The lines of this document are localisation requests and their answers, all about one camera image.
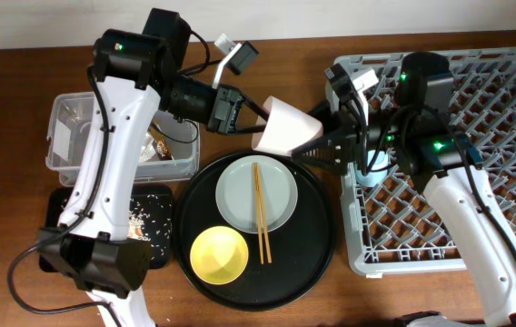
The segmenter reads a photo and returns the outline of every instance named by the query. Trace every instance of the plastic container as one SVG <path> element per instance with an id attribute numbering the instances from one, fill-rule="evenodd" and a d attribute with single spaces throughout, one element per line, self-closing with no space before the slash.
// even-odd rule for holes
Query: plastic container
<path id="1" fill-rule="evenodd" d="M 74 186 L 84 148 L 88 138 L 94 94 L 92 92 L 61 94 L 55 98 L 48 140 L 50 148 L 46 166 L 59 173 L 60 183 Z M 166 112 L 157 112 L 164 133 L 178 140 L 191 140 L 196 129 L 189 123 L 178 123 Z M 174 160 L 159 161 L 154 156 L 150 161 L 139 163 L 135 174 L 136 183 L 172 182 L 191 178 L 199 168 L 200 137 L 191 144 L 180 144 L 166 139 Z"/>
<path id="2" fill-rule="evenodd" d="M 516 233 L 516 47 L 435 53 L 448 57 L 454 76 L 451 124 L 466 132 L 480 151 L 496 200 Z M 406 55 L 349 55 L 335 63 L 350 74 L 373 68 L 379 83 L 365 96 L 370 107 L 385 110 L 395 106 Z M 381 183 L 362 187 L 350 163 L 341 182 L 345 240 L 354 272 L 371 278 L 466 269 L 440 217 L 397 166 Z"/>

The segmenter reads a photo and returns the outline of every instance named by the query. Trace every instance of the white plate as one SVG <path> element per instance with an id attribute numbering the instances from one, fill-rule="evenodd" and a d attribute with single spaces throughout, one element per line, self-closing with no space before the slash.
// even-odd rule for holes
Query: white plate
<path id="1" fill-rule="evenodd" d="M 218 180 L 215 201 L 222 217 L 231 226 L 242 232 L 258 233 L 253 163 L 260 167 L 264 210 L 270 232 L 286 223 L 298 200 L 296 181 L 279 161 L 263 155 L 249 155 L 231 163 Z"/>

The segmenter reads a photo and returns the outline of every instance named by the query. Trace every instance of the black round tray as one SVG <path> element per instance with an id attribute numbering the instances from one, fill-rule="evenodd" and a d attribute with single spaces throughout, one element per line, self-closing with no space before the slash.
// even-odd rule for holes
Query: black round tray
<path id="1" fill-rule="evenodd" d="M 191 247 L 205 229 L 230 226 L 218 211 L 215 186 L 229 164 L 253 154 L 270 156 L 288 167 L 298 188 L 296 209 L 288 222 L 268 233 L 272 264 L 260 264 L 258 236 L 239 231 L 250 252 L 246 269 L 233 282 L 211 285 L 200 280 L 192 270 Z M 319 281 L 335 245 L 333 217 L 326 190 L 310 171 L 285 157 L 246 151 L 226 155 L 192 179 L 178 203 L 173 245 L 185 275 L 203 295 L 234 309 L 269 310 L 298 299 Z"/>

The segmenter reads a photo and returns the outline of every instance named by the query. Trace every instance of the plastic grid rack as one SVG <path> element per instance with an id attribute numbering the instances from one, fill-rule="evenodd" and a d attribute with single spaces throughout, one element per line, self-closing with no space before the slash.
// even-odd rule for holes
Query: plastic grid rack
<path id="1" fill-rule="evenodd" d="M 479 149 L 516 233 L 516 48 L 435 53 L 448 57 L 454 75 L 451 124 Z M 380 82 L 365 96 L 372 108 L 389 110 L 406 55 L 350 55 L 335 63 L 348 73 L 372 67 Z M 342 177 L 341 204 L 349 264 L 356 273 L 372 278 L 466 269 L 440 218 L 397 166 L 373 188 L 361 188 L 354 176 L 350 163 Z"/>

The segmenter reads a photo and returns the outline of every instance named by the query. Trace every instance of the black mat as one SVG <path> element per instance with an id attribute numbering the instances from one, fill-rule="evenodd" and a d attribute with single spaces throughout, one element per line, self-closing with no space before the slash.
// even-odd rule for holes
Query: black mat
<path id="1" fill-rule="evenodd" d="M 280 161 L 293 174 L 298 202 L 291 218 L 268 233 L 272 264 L 260 264 L 258 236 L 240 232 L 248 244 L 250 258 L 243 274 L 226 285 L 211 285 L 195 276 L 189 262 L 191 246 L 205 229 L 229 224 L 215 202 L 215 186 L 223 170 L 246 155 L 230 154 L 211 163 L 188 185 L 174 217 L 174 250 L 187 278 L 205 296 L 229 307 L 247 311 L 268 310 L 292 302 L 308 292 L 321 278 L 335 244 L 333 212 L 328 195 L 310 171 L 287 158 Z"/>
<path id="2" fill-rule="evenodd" d="M 65 209 L 66 201 L 70 198 L 72 187 L 59 188 L 50 194 L 48 211 L 46 212 L 46 227 L 55 227 L 60 213 Z M 152 244 L 153 258 L 149 269 L 164 267 L 171 259 L 170 235 L 172 230 L 173 195 L 165 185 L 135 186 L 131 192 L 129 210 L 134 214 L 143 214 L 143 236 L 149 237 Z M 39 259 L 40 268 L 47 272 L 55 272 L 50 263 L 42 257 Z"/>

